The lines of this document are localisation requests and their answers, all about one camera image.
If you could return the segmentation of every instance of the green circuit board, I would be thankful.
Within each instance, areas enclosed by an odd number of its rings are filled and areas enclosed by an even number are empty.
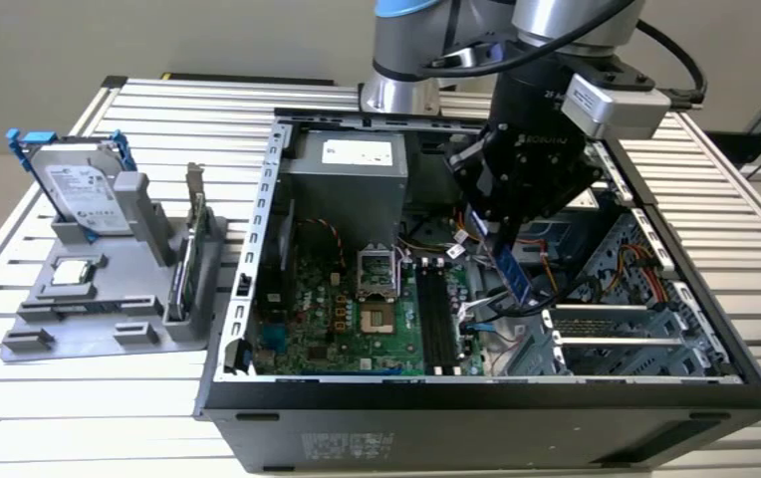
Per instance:
[[[354,274],[342,276],[335,285],[322,264],[301,260],[290,318],[285,324],[262,325],[254,353],[257,372],[425,374],[415,273],[414,265],[403,263],[401,294],[394,303],[359,302]],[[447,277],[450,290],[465,288],[462,267],[451,267]],[[483,373],[481,351],[473,342],[462,374]]]

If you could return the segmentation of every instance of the gray parts holder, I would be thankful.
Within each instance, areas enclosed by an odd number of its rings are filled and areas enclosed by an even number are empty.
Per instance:
[[[58,240],[3,339],[4,361],[205,349],[226,220],[206,207],[201,221],[169,219],[147,186],[145,174],[119,173],[114,192],[133,235],[90,242],[79,224],[56,217]],[[171,301],[187,301],[189,312]]]

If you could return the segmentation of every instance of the aluminum table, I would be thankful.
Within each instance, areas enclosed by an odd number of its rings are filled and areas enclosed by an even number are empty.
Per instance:
[[[443,94],[443,111],[453,117],[485,118],[489,105],[485,95]],[[185,216],[189,209],[187,162],[205,166],[207,199],[229,219],[218,280],[222,307],[278,107],[354,111],[357,92],[127,80],[101,88],[71,130],[93,134],[121,129],[129,135],[151,179],[150,196],[170,215]],[[653,140],[625,141],[623,146],[761,363],[761,197],[686,115],[669,116]],[[19,167],[14,159],[10,167]],[[32,186],[0,229],[0,340],[50,251],[51,215]],[[203,358],[205,352],[194,352],[0,361],[0,476],[243,474],[215,427],[190,418]],[[761,423],[651,475],[761,475]]]

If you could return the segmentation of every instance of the gray wall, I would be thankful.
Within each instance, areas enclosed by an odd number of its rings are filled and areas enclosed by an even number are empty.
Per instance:
[[[0,137],[15,125],[64,131],[109,74],[235,73],[355,84],[370,70],[373,3],[0,0]],[[643,17],[709,72],[703,125],[743,126],[761,107],[761,2],[649,0]],[[645,39],[623,56],[663,84],[683,82],[678,65]]]

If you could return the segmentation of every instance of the motherboard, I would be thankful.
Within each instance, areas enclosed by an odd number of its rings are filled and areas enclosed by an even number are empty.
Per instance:
[[[365,272],[373,284],[382,284],[383,264],[374,262],[366,261]],[[397,261],[394,284],[389,284],[399,291],[395,300],[359,297],[357,271],[329,270],[329,263],[311,257],[297,261],[291,313],[285,322],[262,324],[254,352],[257,373],[426,374],[417,264]],[[467,300],[466,272],[459,265],[447,265],[445,271],[445,300],[451,311]],[[449,331],[457,329],[455,321],[450,314],[445,321]],[[462,349],[459,336],[455,342],[461,345],[451,347]],[[478,345],[466,347],[459,374],[483,374]]]

